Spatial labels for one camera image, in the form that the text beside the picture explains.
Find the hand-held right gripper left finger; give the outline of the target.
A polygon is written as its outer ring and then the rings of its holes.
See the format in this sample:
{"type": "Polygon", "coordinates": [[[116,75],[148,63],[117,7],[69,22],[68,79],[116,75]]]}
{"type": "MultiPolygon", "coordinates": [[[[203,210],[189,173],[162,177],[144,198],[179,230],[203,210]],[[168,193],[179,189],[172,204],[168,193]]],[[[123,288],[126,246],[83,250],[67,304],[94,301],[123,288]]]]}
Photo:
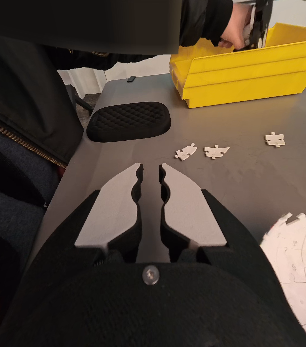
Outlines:
{"type": "Polygon", "coordinates": [[[135,163],[100,189],[74,243],[77,248],[135,249],[142,238],[139,207],[143,165],[135,163]]]}

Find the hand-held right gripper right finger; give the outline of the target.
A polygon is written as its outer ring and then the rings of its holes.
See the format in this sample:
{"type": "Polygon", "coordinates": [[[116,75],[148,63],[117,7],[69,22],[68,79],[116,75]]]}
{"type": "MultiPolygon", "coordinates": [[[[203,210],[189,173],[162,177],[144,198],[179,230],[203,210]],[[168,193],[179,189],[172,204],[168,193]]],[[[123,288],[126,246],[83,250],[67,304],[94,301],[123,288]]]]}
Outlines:
{"type": "Polygon", "coordinates": [[[199,185],[166,163],[159,166],[159,180],[163,200],[161,240],[169,250],[227,244],[199,185]]]}

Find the yellow plastic bin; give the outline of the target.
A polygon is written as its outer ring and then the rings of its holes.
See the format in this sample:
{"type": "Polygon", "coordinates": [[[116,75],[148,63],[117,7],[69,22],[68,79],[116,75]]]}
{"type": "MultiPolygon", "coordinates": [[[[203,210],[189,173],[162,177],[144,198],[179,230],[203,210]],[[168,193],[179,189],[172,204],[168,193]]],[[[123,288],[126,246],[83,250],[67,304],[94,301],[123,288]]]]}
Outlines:
{"type": "Polygon", "coordinates": [[[170,74],[189,108],[302,93],[306,27],[276,23],[264,48],[238,52],[201,38],[171,55],[170,74]]]}

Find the single white jigsaw piece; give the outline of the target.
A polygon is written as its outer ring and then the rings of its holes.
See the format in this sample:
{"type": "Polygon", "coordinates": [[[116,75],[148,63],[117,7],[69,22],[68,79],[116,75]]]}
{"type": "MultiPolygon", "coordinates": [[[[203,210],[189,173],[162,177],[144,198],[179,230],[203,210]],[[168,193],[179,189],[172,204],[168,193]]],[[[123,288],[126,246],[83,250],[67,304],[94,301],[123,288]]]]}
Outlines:
{"type": "Polygon", "coordinates": [[[229,149],[229,147],[220,148],[218,145],[215,145],[214,147],[205,146],[204,152],[206,157],[215,160],[216,158],[221,158],[229,149]]]}
{"type": "Polygon", "coordinates": [[[189,158],[190,155],[194,154],[196,150],[197,150],[197,147],[195,147],[195,143],[191,143],[191,145],[188,145],[185,148],[182,148],[181,150],[177,150],[175,154],[175,158],[178,158],[181,161],[184,161],[187,158],[189,158]]]}
{"type": "Polygon", "coordinates": [[[267,145],[274,146],[276,148],[286,145],[284,134],[276,134],[275,132],[271,132],[271,134],[265,135],[264,140],[267,145]]]}

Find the partly built puzzle ball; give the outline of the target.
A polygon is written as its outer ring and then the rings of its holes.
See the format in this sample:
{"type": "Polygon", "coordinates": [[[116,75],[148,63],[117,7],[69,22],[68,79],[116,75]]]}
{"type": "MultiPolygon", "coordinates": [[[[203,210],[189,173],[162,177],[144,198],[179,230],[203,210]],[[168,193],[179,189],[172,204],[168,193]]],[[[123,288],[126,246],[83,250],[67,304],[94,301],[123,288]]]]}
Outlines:
{"type": "Polygon", "coordinates": [[[261,248],[270,261],[286,300],[306,332],[306,215],[288,222],[283,215],[263,236],[261,248]]]}

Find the person's left forearm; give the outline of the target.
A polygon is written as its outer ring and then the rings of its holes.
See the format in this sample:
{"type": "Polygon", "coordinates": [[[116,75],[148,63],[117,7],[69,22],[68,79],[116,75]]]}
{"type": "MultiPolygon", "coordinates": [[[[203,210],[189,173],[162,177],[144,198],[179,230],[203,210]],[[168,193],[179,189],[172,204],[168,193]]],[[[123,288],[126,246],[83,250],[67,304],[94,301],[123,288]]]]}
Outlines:
{"type": "Polygon", "coordinates": [[[179,46],[194,46],[204,38],[217,47],[232,11],[231,0],[183,0],[179,46]]]}

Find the person's left hand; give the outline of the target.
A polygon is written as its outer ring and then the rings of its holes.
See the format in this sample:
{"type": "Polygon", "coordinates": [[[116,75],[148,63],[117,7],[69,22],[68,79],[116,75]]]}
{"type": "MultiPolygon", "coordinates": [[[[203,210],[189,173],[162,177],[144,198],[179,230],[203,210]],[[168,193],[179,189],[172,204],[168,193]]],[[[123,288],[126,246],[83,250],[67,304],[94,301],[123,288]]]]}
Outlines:
{"type": "Polygon", "coordinates": [[[233,46],[236,50],[241,50],[245,47],[243,31],[250,22],[251,12],[251,5],[233,4],[232,14],[225,31],[221,35],[219,47],[231,48],[233,46]]]}

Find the black chair base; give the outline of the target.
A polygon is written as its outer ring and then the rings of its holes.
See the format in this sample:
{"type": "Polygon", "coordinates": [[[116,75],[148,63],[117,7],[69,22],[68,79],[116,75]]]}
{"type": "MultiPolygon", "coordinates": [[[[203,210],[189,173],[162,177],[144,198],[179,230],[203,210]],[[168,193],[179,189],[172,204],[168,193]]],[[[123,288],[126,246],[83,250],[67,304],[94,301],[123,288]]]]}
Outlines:
{"type": "Polygon", "coordinates": [[[89,116],[91,116],[94,108],[78,96],[76,88],[71,84],[65,85],[65,88],[67,90],[68,96],[72,102],[74,109],[77,110],[77,105],[79,105],[84,110],[88,111],[89,116]]]}

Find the person's jacketed torso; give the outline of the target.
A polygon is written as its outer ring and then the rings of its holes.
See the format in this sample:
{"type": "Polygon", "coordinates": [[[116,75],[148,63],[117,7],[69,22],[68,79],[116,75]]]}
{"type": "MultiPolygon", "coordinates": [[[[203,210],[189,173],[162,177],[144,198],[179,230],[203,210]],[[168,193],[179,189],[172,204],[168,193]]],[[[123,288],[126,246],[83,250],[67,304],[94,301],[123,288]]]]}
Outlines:
{"type": "Polygon", "coordinates": [[[22,275],[46,207],[83,128],[45,50],[0,36],[0,346],[149,346],[143,327],[143,168],[129,197],[138,216],[129,236],[101,249],[74,242],[99,193],[51,235],[22,275]]]}

